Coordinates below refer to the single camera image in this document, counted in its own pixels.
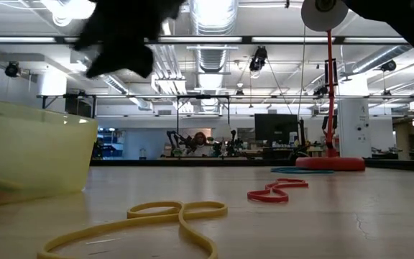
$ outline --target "white spool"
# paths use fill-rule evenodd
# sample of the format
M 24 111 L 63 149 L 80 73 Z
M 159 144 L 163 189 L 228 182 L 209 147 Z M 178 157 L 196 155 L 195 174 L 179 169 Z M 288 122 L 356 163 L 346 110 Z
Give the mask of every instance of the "white spool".
M 332 0 L 333 7 L 326 11 L 316 7 L 316 4 L 327 4 L 327 1 L 330 0 L 305 0 L 303 2 L 301 18 L 306 27 L 316 32 L 327 32 L 343 22 L 349 8 L 341 0 Z

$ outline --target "red pole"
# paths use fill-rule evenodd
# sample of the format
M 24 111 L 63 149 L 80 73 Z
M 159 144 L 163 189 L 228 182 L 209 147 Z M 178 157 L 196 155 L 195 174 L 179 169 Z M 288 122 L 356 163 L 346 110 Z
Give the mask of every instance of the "red pole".
M 327 156 L 329 158 L 336 157 L 338 154 L 333 146 L 333 123 L 334 123 L 334 106 L 335 106 L 335 90 L 334 90 L 334 66 L 333 57 L 331 53 L 331 29 L 327 31 L 328 34 L 328 132 L 326 137 Z

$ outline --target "yellow rubber band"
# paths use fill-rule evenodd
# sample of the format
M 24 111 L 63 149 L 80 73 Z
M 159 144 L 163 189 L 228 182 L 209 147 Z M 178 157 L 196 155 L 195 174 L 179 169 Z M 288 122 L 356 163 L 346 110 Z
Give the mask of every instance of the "yellow rubber band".
M 139 213 L 144 209 L 171 207 L 170 209 L 163 210 L 161 212 L 152 213 Z M 189 212 L 190 209 L 211 208 L 208 211 L 202 212 Z M 94 235 L 103 234 L 104 232 L 110 232 L 119 230 L 125 227 L 136 227 L 146 224 L 159 224 L 165 222 L 176 222 L 180 224 L 180 228 L 187 233 L 195 244 L 202 247 L 204 250 L 210 253 L 208 259 L 217 259 L 218 252 L 215 243 L 208 237 L 194 230 L 186 222 L 187 219 L 204 219 L 211 217 L 220 217 L 228 214 L 228 207 L 225 204 L 215 201 L 199 201 L 184 204 L 179 201 L 160 201 L 151 202 L 147 204 L 140 204 L 127 210 L 127 219 L 112 222 L 108 224 L 102 224 L 98 226 L 88 227 L 84 230 L 71 232 L 66 235 L 61 235 L 47 242 L 42 250 L 38 252 L 38 259 L 74 259 L 51 253 L 50 251 L 56 247 L 64 245 L 68 242 L 82 239 L 84 237 L 90 237 Z

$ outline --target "computer screen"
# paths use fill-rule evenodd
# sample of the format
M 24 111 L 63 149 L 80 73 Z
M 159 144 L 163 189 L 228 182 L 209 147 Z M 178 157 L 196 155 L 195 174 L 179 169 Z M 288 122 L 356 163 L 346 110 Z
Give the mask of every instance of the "computer screen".
M 291 114 L 255 114 L 255 140 L 289 142 L 290 133 L 298 133 L 298 116 Z

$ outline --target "yellow plastic bin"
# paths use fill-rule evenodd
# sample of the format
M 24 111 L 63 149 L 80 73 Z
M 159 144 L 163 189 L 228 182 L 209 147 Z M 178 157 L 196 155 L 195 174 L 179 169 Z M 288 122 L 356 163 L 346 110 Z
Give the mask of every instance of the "yellow plastic bin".
M 0 101 L 0 204 L 80 191 L 97 121 Z

